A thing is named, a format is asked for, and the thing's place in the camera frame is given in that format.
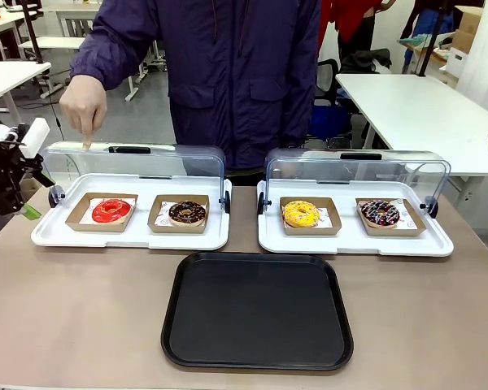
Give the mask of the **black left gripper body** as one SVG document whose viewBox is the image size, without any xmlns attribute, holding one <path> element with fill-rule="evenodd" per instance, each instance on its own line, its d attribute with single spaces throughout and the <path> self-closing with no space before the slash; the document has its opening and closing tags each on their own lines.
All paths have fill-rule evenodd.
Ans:
<svg viewBox="0 0 488 390">
<path fill-rule="evenodd" d="M 20 181 L 25 167 L 20 160 L 18 145 L 0 142 L 0 215 L 20 212 L 24 206 Z"/>
</svg>

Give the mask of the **person right hand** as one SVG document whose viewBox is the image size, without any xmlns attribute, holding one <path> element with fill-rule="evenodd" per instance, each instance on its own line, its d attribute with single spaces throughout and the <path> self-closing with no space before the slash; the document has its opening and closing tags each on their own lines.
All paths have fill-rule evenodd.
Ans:
<svg viewBox="0 0 488 390">
<path fill-rule="evenodd" d="M 92 76 L 73 76 L 59 104 L 71 127 L 83 136 L 83 149 L 89 150 L 107 115 L 107 94 L 102 84 Z"/>
</svg>

